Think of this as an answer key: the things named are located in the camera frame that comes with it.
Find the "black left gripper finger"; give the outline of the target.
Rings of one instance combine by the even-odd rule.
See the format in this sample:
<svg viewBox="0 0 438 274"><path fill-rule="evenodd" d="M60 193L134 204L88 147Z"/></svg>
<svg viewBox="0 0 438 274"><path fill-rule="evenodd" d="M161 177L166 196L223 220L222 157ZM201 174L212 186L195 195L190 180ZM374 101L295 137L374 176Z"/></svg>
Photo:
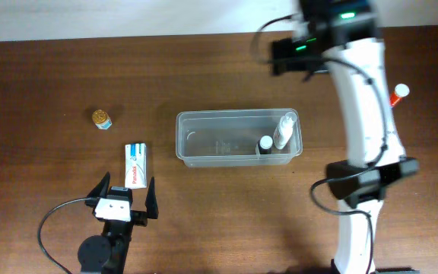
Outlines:
<svg viewBox="0 0 438 274"><path fill-rule="evenodd" d="M95 208L100 199L105 198L110 186L110 173L106 172L102 180L87 194L85 205Z"/></svg>
<svg viewBox="0 0 438 274"><path fill-rule="evenodd" d="M150 180L144 205L146 207L145 211L135 211L135 210L132 211L131 214L132 222L136 226L147 226L149 219L152 220L158 219L158 204L157 204L157 197L155 193L154 177L152 177Z"/></svg>

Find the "white spray bottle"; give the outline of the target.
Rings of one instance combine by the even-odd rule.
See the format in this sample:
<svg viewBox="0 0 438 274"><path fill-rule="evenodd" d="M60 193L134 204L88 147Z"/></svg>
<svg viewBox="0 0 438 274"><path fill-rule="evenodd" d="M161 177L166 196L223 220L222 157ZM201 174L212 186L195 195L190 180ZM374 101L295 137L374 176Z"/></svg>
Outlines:
<svg viewBox="0 0 438 274"><path fill-rule="evenodd" d="M288 112L281 117L273 134L276 149L282 150L287 145L293 134L296 121L297 115L294 112Z"/></svg>

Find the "dark bottle white cap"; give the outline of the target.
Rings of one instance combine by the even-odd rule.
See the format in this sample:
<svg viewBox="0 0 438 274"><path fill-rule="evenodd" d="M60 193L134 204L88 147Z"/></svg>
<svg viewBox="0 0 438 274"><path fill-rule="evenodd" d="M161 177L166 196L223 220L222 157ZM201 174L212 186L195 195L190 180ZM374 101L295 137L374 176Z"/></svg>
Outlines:
<svg viewBox="0 0 438 274"><path fill-rule="evenodd" d="M262 136L256 145L256 154L258 155L270 155L272 153L273 138L269 135Z"/></svg>

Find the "orange tube white cap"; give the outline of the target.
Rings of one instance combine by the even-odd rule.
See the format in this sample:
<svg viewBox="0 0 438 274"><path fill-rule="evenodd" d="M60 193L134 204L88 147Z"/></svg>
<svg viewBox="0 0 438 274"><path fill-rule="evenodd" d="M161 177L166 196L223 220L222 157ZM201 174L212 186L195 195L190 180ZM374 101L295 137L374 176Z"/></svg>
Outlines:
<svg viewBox="0 0 438 274"><path fill-rule="evenodd" d="M410 94L410 88L406 84L397 84L390 94L390 107L395 107L404 97Z"/></svg>

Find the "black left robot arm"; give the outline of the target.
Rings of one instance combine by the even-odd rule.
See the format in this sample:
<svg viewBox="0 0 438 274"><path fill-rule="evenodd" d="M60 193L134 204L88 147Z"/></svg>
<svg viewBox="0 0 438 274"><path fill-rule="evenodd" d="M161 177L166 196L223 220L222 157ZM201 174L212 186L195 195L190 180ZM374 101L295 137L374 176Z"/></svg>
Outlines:
<svg viewBox="0 0 438 274"><path fill-rule="evenodd" d="M103 223L103 231L80 245L81 273L123 272L132 232L131 201L131 190L110 186L109 173L89 192L84 204Z"/></svg>

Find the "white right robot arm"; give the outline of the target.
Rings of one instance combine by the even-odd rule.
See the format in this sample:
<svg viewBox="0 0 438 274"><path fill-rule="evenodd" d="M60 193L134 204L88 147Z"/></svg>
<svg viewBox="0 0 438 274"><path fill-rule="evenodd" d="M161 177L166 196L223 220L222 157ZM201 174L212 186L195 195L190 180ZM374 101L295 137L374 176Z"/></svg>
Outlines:
<svg viewBox="0 0 438 274"><path fill-rule="evenodd" d="M328 73L335 84L347 137L347 158L330 163L323 183L337 201L338 248L333 273L373 273L378 215L393 183L418 172L406 155L392 115L384 69L385 45L368 1L301 1L291 15L295 34L271 44L255 61L275 76ZM283 165L302 151L295 110L203 110L176 118L176 155L188 167Z"/></svg>

